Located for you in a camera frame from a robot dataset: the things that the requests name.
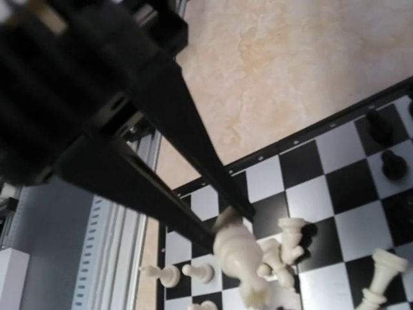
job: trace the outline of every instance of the black pawn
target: black pawn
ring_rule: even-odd
[[[403,157],[394,154],[391,150],[385,150],[381,154],[381,160],[383,160],[381,170],[389,180],[397,181],[406,175],[408,167]]]
[[[393,140],[393,126],[387,119],[382,118],[376,110],[366,114],[369,124],[368,133],[372,139],[384,146],[388,146]]]

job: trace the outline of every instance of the fallen chess piece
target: fallen chess piece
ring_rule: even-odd
[[[393,278],[407,269],[408,262],[392,253],[376,249],[373,253],[374,275],[370,287],[363,289],[363,301],[356,310],[376,310],[387,301],[386,288]]]
[[[203,302],[201,305],[198,304],[190,304],[188,306],[188,310],[218,310],[218,307],[215,303],[207,300]]]
[[[298,244],[301,241],[301,228],[305,226],[302,218],[280,218],[278,226],[283,230],[281,237],[281,261],[284,264],[292,265],[297,258],[304,254],[304,249]]]
[[[391,150],[385,150],[381,153],[383,174],[392,181],[397,181],[407,174],[408,166],[403,157],[394,154]]]
[[[269,276],[274,273],[281,287],[294,290],[294,277],[289,273],[279,257],[280,245],[275,239],[268,239],[261,243],[263,263],[257,272],[259,276]]]
[[[376,110],[367,112],[366,118],[369,124],[368,133],[372,139],[385,147],[390,145],[393,140],[393,125],[391,122],[382,118]]]
[[[241,281],[239,292],[246,307],[261,309],[270,301],[270,286],[257,274],[263,252],[242,223],[222,227],[216,234],[214,254],[222,271]]]
[[[166,266],[164,269],[154,266],[140,267],[139,270],[151,278],[160,279],[163,286],[167,288],[175,287],[181,279],[179,269],[173,265]]]
[[[191,276],[197,278],[202,283],[206,284],[214,277],[214,269],[211,265],[202,265],[194,267],[191,265],[185,265],[182,267],[182,273],[185,276]]]

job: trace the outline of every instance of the white pawn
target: white pawn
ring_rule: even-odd
[[[294,290],[294,277],[289,273],[285,264],[279,257],[280,245],[275,239],[268,239],[261,242],[263,250],[263,263],[257,272],[260,276],[268,276],[274,272],[278,278],[280,286]]]
[[[301,241],[301,228],[305,226],[305,220],[302,218],[280,218],[278,226],[283,230],[281,237],[283,244],[281,246],[281,260],[292,265],[297,258],[304,254],[304,249],[298,244]]]
[[[376,310],[387,301],[386,288],[399,273],[407,269],[408,262],[392,253],[376,249],[373,253],[374,275],[368,289],[363,289],[363,301],[356,310]]]
[[[220,229],[215,237],[214,254],[222,271],[241,281],[239,291],[246,307],[261,309],[270,302],[270,286],[257,274],[263,251],[242,223]]]
[[[160,279],[163,286],[167,288],[175,287],[181,279],[179,269],[173,265],[166,266],[160,270],[159,267],[151,265],[140,267],[139,270],[145,275],[155,279]]]
[[[211,265],[202,265],[199,267],[185,265],[182,267],[182,273],[185,276],[193,276],[202,283],[208,283],[212,280],[212,277],[214,276],[214,269]]]
[[[201,305],[198,304],[190,304],[188,306],[188,310],[218,310],[218,307],[215,303],[207,300],[203,302]]]

